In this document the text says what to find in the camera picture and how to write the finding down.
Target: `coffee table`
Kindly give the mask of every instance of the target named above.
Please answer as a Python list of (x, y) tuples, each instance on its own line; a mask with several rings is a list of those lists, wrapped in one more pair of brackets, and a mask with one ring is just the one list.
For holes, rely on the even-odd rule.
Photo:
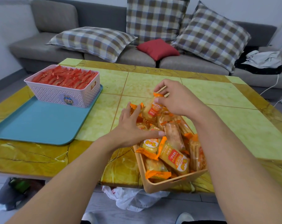
[[(60, 64), (99, 71), (101, 84), (104, 86), (102, 94), (76, 139), (67, 145), (0, 140), (0, 173), (37, 179), (54, 177), (82, 154), (92, 141), (117, 125), (121, 109), (128, 101), (135, 104), (148, 101), (152, 97), (154, 86), (168, 78), (186, 85), (214, 109), (282, 186), (282, 114), (240, 78), (69, 58)], [(32, 91), (26, 86), (0, 103), (0, 122), (32, 96)], [(195, 131), (191, 121), (186, 121)], [(132, 148), (114, 152), (100, 183), (142, 187)], [(193, 184), (182, 184), (172, 190), (214, 192), (209, 173), (205, 173)]]

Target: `sofa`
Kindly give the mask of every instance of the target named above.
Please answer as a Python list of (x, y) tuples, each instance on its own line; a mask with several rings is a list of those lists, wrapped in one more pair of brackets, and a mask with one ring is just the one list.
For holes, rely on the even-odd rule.
[[(28, 72), (37, 72), (50, 64), (57, 64), (65, 58), (105, 62), (105, 60), (89, 53), (45, 45), (53, 36), (64, 30), (94, 26), (126, 32), (125, 7), (74, 0), (33, 0), (31, 9), (36, 27), (40, 33), (17, 41), (9, 47), (11, 53)], [(267, 45), (277, 27), (246, 22), (237, 23), (246, 29), (252, 37), (248, 46), (259, 47), (259, 50), (263, 52), (272, 50)], [(217, 75), (233, 75), (240, 77), (251, 86), (270, 87), (277, 80), (277, 75), (255, 75), (237, 68), (230, 74), (225, 68), (217, 64), (189, 54), (170, 56), (155, 62), (150, 56), (137, 50), (133, 45), (128, 45), (123, 50), (116, 63)], [(279, 82), (275, 88), (282, 89), (282, 73), (279, 75)]]

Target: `sofa backrest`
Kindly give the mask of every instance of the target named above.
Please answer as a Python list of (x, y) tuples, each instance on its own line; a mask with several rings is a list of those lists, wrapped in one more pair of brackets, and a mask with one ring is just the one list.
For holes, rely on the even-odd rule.
[[(79, 16), (79, 26), (95, 26), (111, 28), (126, 32), (126, 7), (117, 7), (74, 0), (51, 0), (68, 3), (76, 7)], [(277, 27), (258, 23), (238, 22), (246, 29), (251, 40), (248, 46), (267, 46), (277, 30)]]
[(79, 27), (77, 9), (73, 5), (49, 0), (31, 1), (35, 25), (40, 32), (61, 33)]

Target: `person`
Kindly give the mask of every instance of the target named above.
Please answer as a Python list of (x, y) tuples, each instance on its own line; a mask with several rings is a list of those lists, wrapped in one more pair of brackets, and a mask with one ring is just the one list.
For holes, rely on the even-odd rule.
[[(219, 206), (227, 223), (282, 223), (282, 188), (225, 125), (217, 114), (187, 87), (164, 79), (154, 91), (169, 93), (155, 102), (170, 112), (189, 118), (198, 133)], [(7, 224), (80, 223), (106, 163), (118, 148), (165, 135), (136, 127), (140, 106), (130, 116), (130, 103), (122, 110), (118, 126), (100, 137), (76, 160), (46, 184)], [(86, 218), (95, 224), (89, 214)], [(193, 221), (183, 213), (176, 223)]]

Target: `blue tray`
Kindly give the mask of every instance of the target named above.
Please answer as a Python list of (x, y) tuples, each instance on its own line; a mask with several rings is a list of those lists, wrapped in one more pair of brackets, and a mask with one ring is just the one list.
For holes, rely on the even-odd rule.
[(103, 86), (88, 108), (39, 101), (35, 96), (0, 123), (0, 139), (64, 145), (79, 132)]

